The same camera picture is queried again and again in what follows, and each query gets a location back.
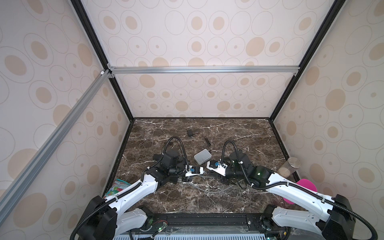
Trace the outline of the white rectangular box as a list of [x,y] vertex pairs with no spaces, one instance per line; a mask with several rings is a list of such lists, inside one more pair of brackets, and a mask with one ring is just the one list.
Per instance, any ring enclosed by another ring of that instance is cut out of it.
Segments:
[[202,151],[194,155],[194,160],[198,165],[202,165],[206,163],[211,158],[212,158],[212,154],[207,149],[203,149]]

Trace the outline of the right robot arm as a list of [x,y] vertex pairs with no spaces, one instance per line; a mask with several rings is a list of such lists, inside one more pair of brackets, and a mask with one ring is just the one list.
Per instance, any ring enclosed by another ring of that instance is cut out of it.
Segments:
[[[234,152],[228,158],[225,156],[227,145],[234,147]],[[224,143],[221,161],[217,165],[223,167],[226,160],[231,161],[231,164],[222,173],[224,178],[237,182],[244,180],[248,187],[276,194],[304,208],[303,211],[290,211],[272,207],[267,211],[266,225],[273,222],[279,227],[302,229],[317,233],[326,240],[352,240],[356,222],[359,221],[369,229],[372,240],[379,238],[373,225],[352,210],[347,198],[319,194],[266,167],[253,166],[233,140]]]

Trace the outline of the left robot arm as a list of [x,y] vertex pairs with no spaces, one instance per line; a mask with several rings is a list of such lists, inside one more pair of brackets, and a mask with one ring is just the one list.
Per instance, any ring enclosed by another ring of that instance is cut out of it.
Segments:
[[71,240],[112,240],[116,235],[143,227],[150,219],[146,208],[129,209],[144,197],[155,193],[167,183],[187,181],[202,175],[201,166],[192,166],[179,137],[171,137],[161,154],[153,156],[155,163],[143,170],[141,177],[122,191],[94,197],[70,235]]

